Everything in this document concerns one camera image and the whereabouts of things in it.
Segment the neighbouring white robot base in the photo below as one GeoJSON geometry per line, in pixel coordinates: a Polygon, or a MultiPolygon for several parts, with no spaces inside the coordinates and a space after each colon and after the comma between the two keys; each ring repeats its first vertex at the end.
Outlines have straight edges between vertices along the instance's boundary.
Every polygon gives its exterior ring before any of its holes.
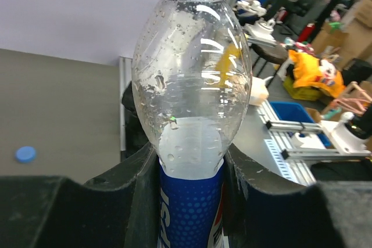
{"type": "Polygon", "coordinates": [[[285,149],[282,156],[286,160],[334,161],[371,159],[371,152],[366,149],[366,134],[357,125],[361,118],[351,112],[343,113],[339,121],[322,120],[316,124],[317,130],[296,132],[313,136],[324,133],[331,142],[332,149],[297,148],[285,149]]]}

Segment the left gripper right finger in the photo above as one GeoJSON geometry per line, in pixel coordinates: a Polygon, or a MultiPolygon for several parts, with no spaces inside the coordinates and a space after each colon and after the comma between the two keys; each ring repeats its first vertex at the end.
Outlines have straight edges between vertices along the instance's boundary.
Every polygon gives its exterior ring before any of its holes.
{"type": "Polygon", "coordinates": [[[371,183],[302,186],[237,147],[224,163],[223,226],[231,247],[370,247],[371,183]]]}

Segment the cardboard boxes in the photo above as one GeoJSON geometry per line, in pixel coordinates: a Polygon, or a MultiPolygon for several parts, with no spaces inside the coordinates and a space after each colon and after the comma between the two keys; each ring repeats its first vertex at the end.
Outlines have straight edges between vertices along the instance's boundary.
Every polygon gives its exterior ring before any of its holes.
{"type": "Polygon", "coordinates": [[[315,54],[321,54],[329,46],[338,48],[338,69],[343,69],[353,59],[367,60],[371,57],[371,0],[356,4],[348,21],[340,29],[324,23],[321,31],[312,41],[315,54]]]}

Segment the yellow plush toy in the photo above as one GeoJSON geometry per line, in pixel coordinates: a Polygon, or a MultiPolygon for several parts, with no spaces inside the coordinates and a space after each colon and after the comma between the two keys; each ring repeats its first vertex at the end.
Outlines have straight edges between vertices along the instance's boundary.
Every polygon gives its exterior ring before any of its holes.
{"type": "Polygon", "coordinates": [[[318,59],[305,52],[288,51],[294,63],[294,88],[314,87],[337,98],[345,89],[341,72],[326,59],[318,59]]]}

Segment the aluminium slotted rail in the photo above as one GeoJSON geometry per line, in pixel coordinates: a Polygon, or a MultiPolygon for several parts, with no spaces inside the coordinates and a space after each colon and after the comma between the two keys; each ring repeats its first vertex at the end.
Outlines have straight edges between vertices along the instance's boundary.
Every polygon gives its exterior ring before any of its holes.
{"type": "Polygon", "coordinates": [[[371,181],[366,115],[346,112],[338,121],[289,121],[280,119],[268,101],[256,113],[282,177],[304,186],[317,181],[371,181]]]}

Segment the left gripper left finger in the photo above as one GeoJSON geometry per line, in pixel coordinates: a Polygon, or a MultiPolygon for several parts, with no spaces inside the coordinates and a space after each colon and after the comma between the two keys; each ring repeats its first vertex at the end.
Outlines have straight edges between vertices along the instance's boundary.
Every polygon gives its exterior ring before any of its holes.
{"type": "Polygon", "coordinates": [[[1,178],[2,247],[156,247],[159,167],[150,145],[79,184],[1,178]]]}

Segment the blue bottle cap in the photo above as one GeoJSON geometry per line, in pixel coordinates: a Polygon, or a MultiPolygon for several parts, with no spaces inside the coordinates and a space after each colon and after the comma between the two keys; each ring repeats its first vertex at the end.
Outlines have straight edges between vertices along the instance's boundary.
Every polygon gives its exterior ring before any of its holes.
{"type": "Polygon", "coordinates": [[[19,163],[29,163],[35,159],[36,155],[37,155],[37,151],[35,150],[34,147],[23,146],[23,147],[20,147],[15,152],[15,159],[19,163]]]}

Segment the blue plastic bin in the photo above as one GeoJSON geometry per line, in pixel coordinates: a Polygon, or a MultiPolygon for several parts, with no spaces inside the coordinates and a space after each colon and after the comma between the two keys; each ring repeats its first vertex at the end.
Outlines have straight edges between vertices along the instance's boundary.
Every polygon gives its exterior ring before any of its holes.
{"type": "MultiPolygon", "coordinates": [[[[277,117],[283,121],[296,121],[303,123],[316,123],[306,109],[294,102],[270,102],[273,110],[275,111],[277,117]]],[[[307,136],[304,134],[294,134],[293,132],[288,133],[292,138],[294,137],[294,145],[297,148],[321,148],[321,144],[325,148],[331,146],[331,142],[323,134],[316,134],[313,136],[307,136]]]]}

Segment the red-blue label water bottle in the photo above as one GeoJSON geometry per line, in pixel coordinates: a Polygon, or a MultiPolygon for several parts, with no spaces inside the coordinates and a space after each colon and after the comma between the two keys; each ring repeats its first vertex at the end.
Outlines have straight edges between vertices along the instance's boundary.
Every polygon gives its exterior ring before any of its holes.
{"type": "Polygon", "coordinates": [[[160,164],[161,247],[222,247],[224,155],[248,108],[249,46],[226,0],[160,0],[132,63],[160,164]]]}

